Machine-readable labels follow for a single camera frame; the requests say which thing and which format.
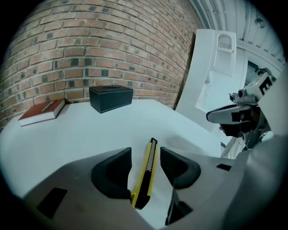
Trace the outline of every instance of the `dark brick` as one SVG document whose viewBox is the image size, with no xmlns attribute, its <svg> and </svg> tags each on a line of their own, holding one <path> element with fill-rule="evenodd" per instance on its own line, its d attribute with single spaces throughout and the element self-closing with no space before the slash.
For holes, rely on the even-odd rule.
<svg viewBox="0 0 288 230">
<path fill-rule="evenodd" d="M 109 75 L 109 70 L 102 70 L 101 71 L 101 76 L 102 77 L 108 77 L 108 75 Z"/>
<path fill-rule="evenodd" d="M 91 66 L 92 65 L 92 60 L 91 58 L 86 58 L 85 59 L 85 66 Z"/>
<path fill-rule="evenodd" d="M 44 74 L 43 76 L 42 76 L 42 82 L 47 82 L 47 75 L 46 74 Z"/>
<path fill-rule="evenodd" d="M 48 33 L 47 34 L 47 39 L 51 39 L 51 38 L 53 38 L 53 33 Z"/>
<path fill-rule="evenodd" d="M 89 81 L 87 79 L 83 80 L 83 86 L 89 86 Z"/>
<path fill-rule="evenodd" d="M 71 59 L 71 66 L 78 66 L 79 59 L 78 58 L 72 58 Z"/>
<path fill-rule="evenodd" d="M 76 39 L 75 39 L 75 45 L 79 45 L 80 42 L 81 42 L 80 38 L 76 38 Z"/>
<path fill-rule="evenodd" d="M 89 7 L 89 10 L 91 10 L 91 11 L 96 10 L 96 6 L 90 6 L 90 7 Z"/>
<path fill-rule="evenodd" d="M 103 8 L 102 12 L 103 13 L 109 13 L 109 9 L 108 8 Z"/>
<path fill-rule="evenodd" d="M 68 84 L 70 88 L 75 87 L 75 81 L 68 81 Z"/>
<path fill-rule="evenodd" d="M 84 75 L 85 75 L 86 77 L 89 76 L 89 69 L 85 69 L 85 70 L 84 70 Z"/>
<path fill-rule="evenodd" d="M 33 38 L 33 40 L 32 40 L 32 44 L 35 44 L 35 43 L 37 43 L 37 40 L 38 40 L 38 37 L 36 36 L 36 37 L 34 37 Z"/>
</svg>

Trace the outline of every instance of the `book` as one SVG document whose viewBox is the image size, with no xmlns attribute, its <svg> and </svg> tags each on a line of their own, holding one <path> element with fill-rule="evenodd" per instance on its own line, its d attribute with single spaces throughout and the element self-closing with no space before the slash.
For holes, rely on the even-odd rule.
<svg viewBox="0 0 288 230">
<path fill-rule="evenodd" d="M 21 126 L 26 126 L 29 124 L 56 119 L 64 105 L 64 99 L 34 105 L 19 118 L 19 122 Z"/>
</svg>

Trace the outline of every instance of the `black rectangular slot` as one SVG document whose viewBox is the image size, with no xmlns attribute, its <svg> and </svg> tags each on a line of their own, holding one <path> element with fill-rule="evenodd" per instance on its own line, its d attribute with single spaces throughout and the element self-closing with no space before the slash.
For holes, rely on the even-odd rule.
<svg viewBox="0 0 288 230">
<path fill-rule="evenodd" d="M 66 189 L 52 189 L 37 206 L 38 211 L 52 219 L 66 193 Z"/>
<path fill-rule="evenodd" d="M 229 171 L 231 169 L 230 165 L 226 165 L 226 164 L 219 164 L 216 166 L 217 168 L 221 168 L 223 170 Z"/>
</svg>

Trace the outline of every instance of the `brick wall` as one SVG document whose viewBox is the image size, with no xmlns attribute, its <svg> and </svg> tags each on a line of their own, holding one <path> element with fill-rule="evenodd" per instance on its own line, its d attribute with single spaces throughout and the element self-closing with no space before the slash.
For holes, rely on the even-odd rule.
<svg viewBox="0 0 288 230">
<path fill-rule="evenodd" d="M 189 0 L 49 0 L 23 22 L 0 76 L 0 127 L 34 104 L 118 84 L 174 107 L 200 27 Z"/>
</svg>

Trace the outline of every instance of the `white ceiling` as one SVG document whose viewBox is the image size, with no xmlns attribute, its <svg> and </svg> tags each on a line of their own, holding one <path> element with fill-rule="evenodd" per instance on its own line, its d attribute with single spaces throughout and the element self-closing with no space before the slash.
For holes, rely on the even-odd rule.
<svg viewBox="0 0 288 230">
<path fill-rule="evenodd" d="M 261 57 L 271 64 L 272 68 L 283 70 L 285 58 L 282 44 L 267 19 L 249 1 L 190 0 L 190 2 L 204 28 L 235 32 L 237 47 Z"/>
</svg>

